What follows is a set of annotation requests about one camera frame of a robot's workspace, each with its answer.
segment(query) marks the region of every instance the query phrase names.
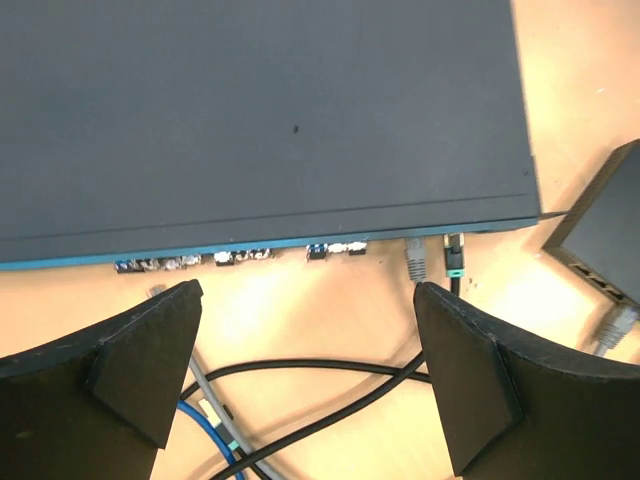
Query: blue ethernet cable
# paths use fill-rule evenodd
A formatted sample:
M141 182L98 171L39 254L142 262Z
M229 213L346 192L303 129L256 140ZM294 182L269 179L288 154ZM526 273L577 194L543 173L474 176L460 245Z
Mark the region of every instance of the blue ethernet cable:
M187 415L189 415L193 420L195 420L195 422L198 425L200 425L200 427L202 427L202 429L207 433L207 435L211 437L211 440L213 440L213 443L216 444L216 446L218 447L218 450L220 450L220 453L222 453L222 456L225 458L225 460L229 465L233 465L234 463L236 463L236 459L234 458L233 453L231 453L231 450L229 449L225 441L222 439L222 437L216 431L216 429L213 428L211 423L209 423L209 420L207 420L204 415L202 415L199 411L197 411L187 402L184 402L182 400L178 402L177 408L181 412L184 412ZM236 480L246 480L244 473L242 472L236 473L235 478Z

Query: black cable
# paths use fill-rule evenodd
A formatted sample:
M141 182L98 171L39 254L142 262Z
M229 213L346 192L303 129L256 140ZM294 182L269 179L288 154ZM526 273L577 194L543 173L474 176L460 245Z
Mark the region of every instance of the black cable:
M376 363L355 362L350 360L329 360L325 358L288 358L280 360L257 360L253 362L237 363L227 367L218 368L207 373L207 380L210 382L232 375L234 373L251 372L254 370L271 370L276 368L328 368L335 370L352 370L356 372L377 373L380 375L395 375L402 368L378 365ZM411 372L407 377L418 382L431 383L431 378L427 373ZM184 389L180 395L180 400L187 400L191 395L200 389L197 382L192 383Z
M273 455L277 451L282 450L285 447L288 447L292 443L302 440L303 438L306 438L309 435L312 435L322 430L323 428L327 428L328 426L333 425L334 423L337 423L340 420L347 418L348 416L353 415L356 412L359 412L363 408L367 407L368 405L375 402L379 398L389 393L395 387L400 385L400 383L402 383L406 378L408 378L409 375L414 370L416 370L423 362L424 362L424 357L422 356L422 351L420 351L420 353L418 353L418 355L416 355L409 363L407 363L406 366L402 367L402 369L396 375L391 377L389 380L387 380L385 383L380 385L378 388L375 388L371 392L367 393L363 397L360 397L358 400L347 405L346 407L343 407L333 412L332 414L327 415L326 417L321 418L320 420L317 420L307 425L306 427L303 427L299 430L296 430L295 432L285 435L284 437L280 438L279 440L276 440L273 443L270 443L269 445L259 448L258 450L247 455L245 458L239 460L235 464L230 465L229 467L225 468L219 473L216 473L213 477L211 477L211 480L223 480L225 478L229 478L230 476L235 475L236 473L244 470L249 465L252 465L253 463L259 460L262 460L263 458L266 458L269 455Z
M460 295L460 279L459 278L452 278L451 279L451 292L454 295L459 296ZM289 362L295 362L296 359L291 359L288 360ZM278 360L267 360L266 362L280 362ZM343 364L343 363L360 363L360 362L343 362L340 360L329 360L329 362L337 362L337 364ZM353 415L354 413L362 410L363 408L367 407L368 405L370 405L371 403L375 402L376 400L378 400L379 398L381 398L382 396L386 395L387 393L389 393L391 390L393 390L395 387L397 387L400 383L402 383L405 379L407 378L411 378L414 375L420 375L419 373L415 372L415 370L424 362L423 356L422 356L422 351L420 351L418 353L418 355L416 355L405 367L403 367L402 369L398 370L396 374L393 375L393 377L391 377L389 380L387 380L385 383L383 383L381 386L379 386L378 388L374 389L373 391L369 392L368 394L364 395L363 397L359 398L358 400L354 401L353 403L347 405L346 407L341 408L340 410L337 410L336 412L327 415L326 417L317 420L309 425L307 425L306 427L303 427L299 430L296 430L295 432L290 433L289 435L285 435L284 437L280 438L279 440L276 440L273 443L270 443L269 445L266 445L256 451L254 451L253 453L251 453L250 455L242 458L241 460L239 460L237 463L235 463L234 465L231 465L227 468L225 468L224 470L222 470L221 472L215 474L213 477L211 477L210 480L223 480L226 478L229 478L231 475L234 475L235 473L247 468L250 465L255 464L255 462L262 460L265 457L268 457L269 455L272 455L274 453L276 453L279 450L282 450L285 447L288 447L289 445L291 445L292 443L295 443L299 440L302 440L303 438L308 437L309 435L312 435L326 427L329 427L331 425L333 425L334 423L339 422L340 420ZM256 364L256 363L261 363L261 362L247 362L246 364L240 364L240 365L251 365L251 364ZM232 365L230 367L225 367L225 368L221 368L219 370L216 370L214 372L211 372L210 374L207 375L207 379L212 380L214 378L218 378L219 376L222 375L218 375L218 372L227 370L226 373L224 374L229 374L229 373L235 373L233 370L235 370L237 366ZM375 365L376 368L382 367L384 369L389 369L389 368L393 368L393 367L384 367L382 365ZM238 371L248 371L248 370L252 370L253 368L247 368L246 370L241 370L239 369ZM197 386L195 387L195 389L193 389L193 391L189 392L189 390L193 387L193 385L191 385L189 388L187 388L185 390L185 392L183 393L183 395L186 394L186 396L188 397L189 395L191 395L193 392L195 392L197 390Z
M238 454L238 456L240 457L240 459L246 458L247 457L247 452L245 452L241 446L237 446L235 449L235 452ZM269 475L267 475L266 473L264 473L260 467L258 465L256 465L255 463L253 465L250 465L249 468L253 471L253 473L255 473L258 478L260 478L261 480L271 480L271 477Z
M451 278L451 286L449 287L449 290L451 290L451 293L453 293L454 295L458 297L460 296L460 278Z

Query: blue trim strip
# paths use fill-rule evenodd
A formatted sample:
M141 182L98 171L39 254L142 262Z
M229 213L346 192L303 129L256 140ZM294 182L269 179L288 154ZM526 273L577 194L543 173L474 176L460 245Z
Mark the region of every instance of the blue trim strip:
M286 240L269 240L264 242L234 243L202 247L171 248L167 250L148 250L142 252L130 252L121 254L109 253L104 255L87 255L82 257L25 260L21 262L0 263L0 271L31 270L35 268L69 267L76 265L94 265L99 263L112 263L117 260L178 257L181 255L212 254L216 252L253 250L258 248L304 247L306 245L313 245L317 243L368 242L371 240L387 240L390 238L429 237L432 235L444 235L446 233L451 234L460 232L466 233L515 230L517 228L531 227L537 222L537 218L526 218L521 220L505 220L500 222L471 223L441 227L408 228L404 230L389 230L372 233L349 233L322 237L292 238Z

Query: wooden table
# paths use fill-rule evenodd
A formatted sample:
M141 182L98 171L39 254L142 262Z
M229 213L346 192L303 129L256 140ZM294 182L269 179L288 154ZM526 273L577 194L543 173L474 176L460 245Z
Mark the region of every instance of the wooden table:
M613 148L640 137L640 2L517 0L515 12L543 209L565 210ZM588 350L609 303L541 254L557 223L469 235L461 294L493 315ZM444 283L441 241L428 239L429 273ZM131 276L107 265L2 273L0 356L118 313L155 284L195 277L205 292L196 349L207 369L299 356L401 365L419 348L403 248L402 241L377 242L365 257L312 263L296 249L233 268ZM640 363L639 345L636 329L610 357ZM351 372L282 370L239 374L214 387L262 445L380 382ZM433 393L415 382L271 461L292 479L453 478ZM222 466L209 439L178 413L152 479L207 479Z

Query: cable connector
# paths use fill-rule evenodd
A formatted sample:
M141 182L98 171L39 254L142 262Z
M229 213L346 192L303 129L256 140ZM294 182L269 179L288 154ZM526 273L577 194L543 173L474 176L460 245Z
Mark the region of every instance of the cable connector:
M409 278L418 284L427 281L427 261L424 238L407 238L405 254L407 256L407 268Z
M464 233L444 236L444 266L447 277L464 277Z
M616 305L609 310L604 317L605 325L600 329L594 355L604 357L607 350L616 348L637 320L640 320L640 310L637 306Z
M235 452L240 445L238 445L238 442L235 441L233 435L229 433L227 427L224 426L222 420L220 420L220 417L216 414L209 401L206 398L203 398L198 402L198 405L200 405L200 409L202 409L202 411L204 412L204 416L207 417L207 420L209 420L211 426L216 429L216 431L220 435L220 438L222 438L222 440L224 440L224 443L227 444L229 450ZM231 417L231 419L233 420L233 415L231 415L229 408L226 405L222 406L226 410L229 417Z

